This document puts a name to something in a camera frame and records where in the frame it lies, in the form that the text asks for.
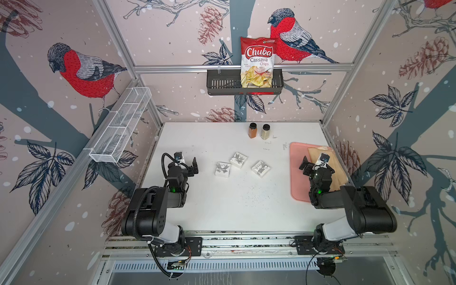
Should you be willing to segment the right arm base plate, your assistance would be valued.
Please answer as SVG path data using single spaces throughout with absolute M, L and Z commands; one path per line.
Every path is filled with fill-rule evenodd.
M 295 236 L 290 244 L 296 248 L 298 255 L 313 255 L 313 254 L 329 254 L 329 255 L 344 255 L 345 250 L 342 242 L 328 241 L 322 238 L 320 241 L 315 241 L 315 238 L 310 235 Z

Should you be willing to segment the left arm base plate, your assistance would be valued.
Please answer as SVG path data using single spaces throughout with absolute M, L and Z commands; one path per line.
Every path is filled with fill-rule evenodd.
M 156 246 L 157 257 L 200 257 L 203 247 L 202 237 L 186 237 L 184 241 Z

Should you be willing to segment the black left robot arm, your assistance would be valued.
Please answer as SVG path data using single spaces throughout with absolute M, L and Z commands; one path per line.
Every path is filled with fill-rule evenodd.
M 188 178 L 198 174 L 197 159 L 189 166 L 181 152 L 173 156 L 163 153 L 161 170 L 165 178 L 163 186 L 138 188 L 129 202 L 121 222 L 121 232 L 139 241 L 147 241 L 161 247 L 171 255 L 178 255 L 188 248 L 184 230 L 166 222 L 168 209 L 182 208 L 190 185 Z

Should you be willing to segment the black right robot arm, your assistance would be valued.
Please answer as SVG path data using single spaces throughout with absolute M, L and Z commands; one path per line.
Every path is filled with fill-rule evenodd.
M 323 154 L 319 164 L 304 157 L 299 169 L 309 177 L 310 203 L 320 210 L 344 209 L 345 216 L 331 223 L 319 224 L 313 232 L 313 248 L 327 252 L 338 243 L 365 233 L 393 233 L 397 219 L 373 186 L 356 188 L 342 185 L 330 191 L 335 170 L 328 165 L 329 155 Z

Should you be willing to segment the white lift-off lid jewelry box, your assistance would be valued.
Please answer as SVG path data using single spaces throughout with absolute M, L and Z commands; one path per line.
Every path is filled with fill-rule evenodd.
M 271 170 L 271 167 L 266 164 L 266 162 L 259 160 L 253 167 L 251 167 L 251 170 L 262 178 Z

